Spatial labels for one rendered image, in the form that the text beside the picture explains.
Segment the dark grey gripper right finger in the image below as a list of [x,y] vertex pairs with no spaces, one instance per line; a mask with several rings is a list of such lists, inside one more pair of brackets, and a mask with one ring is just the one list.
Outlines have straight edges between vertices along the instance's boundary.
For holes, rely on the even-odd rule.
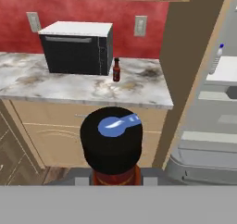
[[143,186],[178,185],[177,181],[168,178],[161,169],[141,168]]

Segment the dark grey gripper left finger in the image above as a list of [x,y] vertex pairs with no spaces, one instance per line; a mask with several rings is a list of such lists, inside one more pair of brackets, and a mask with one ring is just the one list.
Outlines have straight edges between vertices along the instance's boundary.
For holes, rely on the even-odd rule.
[[49,185],[90,186],[92,170],[90,168],[72,168],[67,175],[59,180],[49,182]]

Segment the black-capped red condiment bottle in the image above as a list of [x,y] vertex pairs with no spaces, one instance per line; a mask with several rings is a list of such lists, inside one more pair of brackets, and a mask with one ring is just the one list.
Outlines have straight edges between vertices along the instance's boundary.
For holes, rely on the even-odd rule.
[[81,124],[80,136],[84,157],[93,169],[95,185],[139,185],[137,162],[142,153],[143,125],[126,128],[117,137],[106,137],[98,130],[103,118],[131,116],[129,109],[107,106],[89,114]]

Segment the open grey fridge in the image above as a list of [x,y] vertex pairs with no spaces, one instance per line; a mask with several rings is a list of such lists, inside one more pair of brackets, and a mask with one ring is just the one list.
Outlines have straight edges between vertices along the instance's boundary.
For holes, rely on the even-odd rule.
[[[220,44],[223,53],[210,75]],[[185,184],[237,185],[237,0],[231,1],[214,50],[165,168]]]

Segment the small dark red condiment bottle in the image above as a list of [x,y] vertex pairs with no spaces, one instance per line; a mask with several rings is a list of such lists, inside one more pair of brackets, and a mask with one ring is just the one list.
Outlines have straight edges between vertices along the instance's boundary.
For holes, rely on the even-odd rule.
[[120,67],[119,67],[119,58],[114,59],[113,67],[113,81],[118,82],[120,80]]

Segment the black microwave with white top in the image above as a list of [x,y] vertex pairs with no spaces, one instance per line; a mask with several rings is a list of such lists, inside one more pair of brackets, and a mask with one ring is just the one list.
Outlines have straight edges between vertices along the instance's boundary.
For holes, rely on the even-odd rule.
[[107,76],[113,61],[113,24],[57,21],[38,31],[50,73]]

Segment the brown fridge housing panel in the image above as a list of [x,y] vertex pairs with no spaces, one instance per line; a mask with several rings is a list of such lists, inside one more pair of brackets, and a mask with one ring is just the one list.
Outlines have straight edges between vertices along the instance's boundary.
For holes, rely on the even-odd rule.
[[164,168],[187,110],[194,100],[207,60],[232,0],[189,0],[171,3],[159,60],[173,101],[167,113],[152,166]]

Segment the clear bottle with blue cap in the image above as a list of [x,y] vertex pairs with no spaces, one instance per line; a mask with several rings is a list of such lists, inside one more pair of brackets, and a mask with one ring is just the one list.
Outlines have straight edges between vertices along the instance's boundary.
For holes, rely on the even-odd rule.
[[211,68],[209,70],[209,74],[210,75],[212,75],[215,72],[215,70],[216,70],[216,68],[218,66],[218,62],[219,62],[219,60],[220,60],[220,58],[222,56],[222,53],[223,53],[223,47],[224,47],[224,44],[220,44],[219,45],[217,54],[216,54],[215,59],[214,59],[212,65],[211,65]]

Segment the brown wooden side cupboard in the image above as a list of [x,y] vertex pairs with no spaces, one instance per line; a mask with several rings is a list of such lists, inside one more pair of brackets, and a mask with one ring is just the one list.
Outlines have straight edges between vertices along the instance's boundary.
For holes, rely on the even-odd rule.
[[0,185],[41,185],[43,181],[44,170],[0,100]]

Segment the beige drawer front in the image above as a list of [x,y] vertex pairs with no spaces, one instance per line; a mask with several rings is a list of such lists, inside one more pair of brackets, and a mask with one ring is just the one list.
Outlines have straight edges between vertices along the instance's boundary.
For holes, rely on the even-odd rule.
[[[56,104],[45,102],[27,102],[12,100],[23,123],[49,124],[79,127],[84,118],[77,118],[75,114],[90,114],[100,106],[80,104]],[[166,109],[128,107],[141,119],[144,131],[162,131],[167,115]]]

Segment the grey wall socket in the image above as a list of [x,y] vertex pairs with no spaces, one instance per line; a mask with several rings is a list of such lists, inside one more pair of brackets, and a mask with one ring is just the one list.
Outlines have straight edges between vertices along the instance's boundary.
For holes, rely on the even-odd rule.
[[146,23],[147,16],[136,16],[134,23],[134,35],[145,36],[146,35]]
[[27,12],[27,18],[32,32],[38,32],[41,29],[41,23],[37,12]]

